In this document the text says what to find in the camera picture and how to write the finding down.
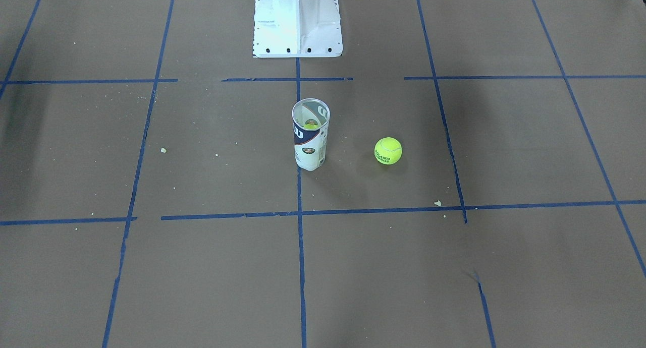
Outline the yellow tennis ball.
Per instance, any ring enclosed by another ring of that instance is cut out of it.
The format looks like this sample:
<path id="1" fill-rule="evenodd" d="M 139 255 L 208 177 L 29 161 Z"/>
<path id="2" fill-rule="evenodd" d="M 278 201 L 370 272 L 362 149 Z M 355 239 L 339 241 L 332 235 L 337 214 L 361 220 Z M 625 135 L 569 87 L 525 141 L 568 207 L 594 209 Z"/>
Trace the yellow tennis ball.
<path id="1" fill-rule="evenodd" d="M 402 156 L 402 144 L 393 137 L 381 138 L 374 146 L 374 157 L 385 165 L 397 163 Z"/>

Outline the tennis ball can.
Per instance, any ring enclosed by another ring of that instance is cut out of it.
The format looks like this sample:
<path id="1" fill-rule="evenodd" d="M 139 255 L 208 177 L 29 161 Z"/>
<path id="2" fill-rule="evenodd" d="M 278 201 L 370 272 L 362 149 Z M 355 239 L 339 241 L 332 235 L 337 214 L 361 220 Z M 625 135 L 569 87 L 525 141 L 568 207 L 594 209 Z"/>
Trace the tennis ball can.
<path id="1" fill-rule="evenodd" d="M 331 119 L 330 109 L 318 98 L 304 98 L 293 106 L 291 116 L 297 165 L 301 169 L 314 171 L 325 161 Z M 305 130 L 302 125 L 307 119 L 316 119 L 320 128 Z"/>

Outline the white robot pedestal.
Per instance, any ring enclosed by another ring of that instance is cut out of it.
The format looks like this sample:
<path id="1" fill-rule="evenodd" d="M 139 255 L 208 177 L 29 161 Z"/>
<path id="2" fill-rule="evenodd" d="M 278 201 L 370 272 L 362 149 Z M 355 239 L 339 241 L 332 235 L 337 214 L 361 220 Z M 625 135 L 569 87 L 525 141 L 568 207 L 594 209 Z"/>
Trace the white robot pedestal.
<path id="1" fill-rule="evenodd" d="M 252 56 L 339 57 L 342 42 L 339 0 L 254 0 Z"/>

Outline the tennis ball inside can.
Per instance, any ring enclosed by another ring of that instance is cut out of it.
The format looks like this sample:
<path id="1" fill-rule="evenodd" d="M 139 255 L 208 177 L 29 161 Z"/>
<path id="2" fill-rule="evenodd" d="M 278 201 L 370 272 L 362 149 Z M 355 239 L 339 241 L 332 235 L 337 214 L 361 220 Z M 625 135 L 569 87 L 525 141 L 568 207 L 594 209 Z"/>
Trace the tennis ball inside can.
<path id="1" fill-rule="evenodd" d="M 320 125 L 318 124 L 316 119 L 307 119 L 305 123 L 303 123 L 302 127 L 305 130 L 318 130 L 320 128 Z"/>

